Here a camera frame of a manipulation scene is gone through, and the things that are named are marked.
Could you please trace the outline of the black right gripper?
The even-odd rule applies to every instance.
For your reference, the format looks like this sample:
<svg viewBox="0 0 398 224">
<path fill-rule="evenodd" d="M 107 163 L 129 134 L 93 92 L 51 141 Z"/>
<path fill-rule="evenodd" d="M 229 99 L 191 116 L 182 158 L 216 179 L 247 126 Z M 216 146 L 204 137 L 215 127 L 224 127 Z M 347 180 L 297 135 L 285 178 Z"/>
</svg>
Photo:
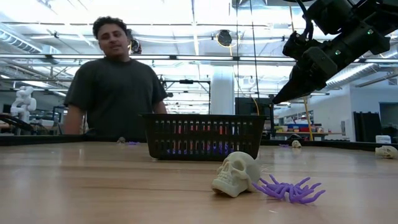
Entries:
<svg viewBox="0 0 398 224">
<path fill-rule="evenodd" d="M 343 53 L 335 52 L 328 55 L 319 47 L 310 47 L 306 51 L 308 68 L 306 70 L 293 66 L 289 81 L 273 98 L 273 104 L 294 100 L 307 96 L 315 90 L 321 90 L 326 82 L 342 69 L 355 61 L 353 57 L 347 57 Z"/>
</svg>

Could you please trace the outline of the black slotted plastic basket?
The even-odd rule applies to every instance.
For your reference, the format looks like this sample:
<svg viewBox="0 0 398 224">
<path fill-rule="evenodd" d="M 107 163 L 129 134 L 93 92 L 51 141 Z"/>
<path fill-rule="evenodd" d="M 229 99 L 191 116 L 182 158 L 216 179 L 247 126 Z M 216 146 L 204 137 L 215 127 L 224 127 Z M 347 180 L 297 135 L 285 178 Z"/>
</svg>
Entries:
<svg viewBox="0 0 398 224">
<path fill-rule="evenodd" d="M 159 160 L 224 161 L 233 152 L 256 158 L 266 117 L 143 114 L 149 155 Z"/>
</svg>

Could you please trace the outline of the black cabinet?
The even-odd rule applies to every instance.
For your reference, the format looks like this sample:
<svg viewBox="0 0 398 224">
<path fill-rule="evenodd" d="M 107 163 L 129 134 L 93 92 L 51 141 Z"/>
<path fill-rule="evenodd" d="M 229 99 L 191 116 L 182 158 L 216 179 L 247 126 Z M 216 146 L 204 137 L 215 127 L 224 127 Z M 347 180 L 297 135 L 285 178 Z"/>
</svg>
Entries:
<svg viewBox="0 0 398 224">
<path fill-rule="evenodd" d="M 235 114 L 270 116 L 272 114 L 271 99 L 236 97 Z"/>
</svg>

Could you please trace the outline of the white round pillar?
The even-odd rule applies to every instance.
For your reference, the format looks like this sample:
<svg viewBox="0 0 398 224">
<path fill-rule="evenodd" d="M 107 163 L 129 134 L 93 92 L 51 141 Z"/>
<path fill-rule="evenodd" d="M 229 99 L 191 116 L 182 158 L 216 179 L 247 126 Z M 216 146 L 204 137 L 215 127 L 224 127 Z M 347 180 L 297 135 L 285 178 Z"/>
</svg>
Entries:
<svg viewBox="0 0 398 224">
<path fill-rule="evenodd" d="M 215 66 L 211 78 L 211 114 L 234 114 L 233 67 Z"/>
</svg>

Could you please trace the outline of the black partition panel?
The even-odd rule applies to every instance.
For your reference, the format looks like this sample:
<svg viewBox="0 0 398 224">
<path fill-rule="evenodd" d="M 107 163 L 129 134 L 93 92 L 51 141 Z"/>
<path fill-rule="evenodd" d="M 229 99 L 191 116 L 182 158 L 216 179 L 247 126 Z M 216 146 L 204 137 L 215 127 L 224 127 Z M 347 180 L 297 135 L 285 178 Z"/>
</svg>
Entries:
<svg viewBox="0 0 398 224">
<path fill-rule="evenodd" d="M 381 135 L 381 120 L 379 113 L 354 112 L 355 138 L 357 142 L 376 142 L 376 136 Z"/>
</svg>

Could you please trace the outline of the long ceiling light bar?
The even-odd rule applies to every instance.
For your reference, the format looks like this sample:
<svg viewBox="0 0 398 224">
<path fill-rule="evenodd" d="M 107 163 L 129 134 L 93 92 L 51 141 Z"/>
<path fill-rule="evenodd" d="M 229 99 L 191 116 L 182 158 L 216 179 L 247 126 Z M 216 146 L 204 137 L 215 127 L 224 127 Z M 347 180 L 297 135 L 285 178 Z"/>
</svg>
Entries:
<svg viewBox="0 0 398 224">
<path fill-rule="evenodd" d="M 71 54 L 0 54 L 0 58 L 24 59 L 81 59 L 102 58 L 102 55 Z M 234 56 L 191 56 L 191 55 L 132 55 L 137 60 L 194 60 L 194 61 L 242 61 L 242 62 L 295 62 L 288 57 L 234 57 Z M 398 58 L 360 58 L 354 63 L 398 63 Z"/>
</svg>

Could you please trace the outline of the person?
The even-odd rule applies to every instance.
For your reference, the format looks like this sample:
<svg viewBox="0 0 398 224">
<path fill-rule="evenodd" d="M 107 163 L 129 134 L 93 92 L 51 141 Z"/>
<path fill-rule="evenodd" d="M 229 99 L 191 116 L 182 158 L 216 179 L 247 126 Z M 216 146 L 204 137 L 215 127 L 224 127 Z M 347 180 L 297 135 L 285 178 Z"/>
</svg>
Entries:
<svg viewBox="0 0 398 224">
<path fill-rule="evenodd" d="M 87 122 L 95 136 L 145 139 L 141 114 L 165 114 L 167 93 L 153 69 L 130 57 L 126 24 L 99 17 L 93 35 L 104 57 L 84 63 L 68 89 L 65 134 L 79 134 Z"/>
</svg>

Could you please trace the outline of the black metal table frame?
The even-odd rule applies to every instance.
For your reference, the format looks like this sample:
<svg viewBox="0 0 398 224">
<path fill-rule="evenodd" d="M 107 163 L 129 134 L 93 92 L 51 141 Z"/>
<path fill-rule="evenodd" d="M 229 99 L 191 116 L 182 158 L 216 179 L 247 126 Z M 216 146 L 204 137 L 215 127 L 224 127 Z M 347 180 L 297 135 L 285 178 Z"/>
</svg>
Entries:
<svg viewBox="0 0 398 224">
<path fill-rule="evenodd" d="M 62 135 L 62 136 L 0 136 L 0 146 L 21 146 L 33 144 L 58 144 L 68 142 L 116 142 L 118 138 L 108 138 L 87 135 Z M 178 136 L 175 139 L 161 139 L 151 137 L 145 141 L 150 152 L 161 151 L 206 151 L 213 147 L 227 148 L 232 151 L 257 153 L 261 146 L 290 145 L 290 141 L 283 140 L 255 140 L 252 136 L 227 137 L 225 135 L 213 136 L 209 139 L 194 136 L 189 139 Z M 374 142 L 348 142 L 348 141 L 299 141 L 302 146 L 309 147 L 335 147 L 338 149 L 352 149 L 374 152 L 382 144 Z"/>
</svg>

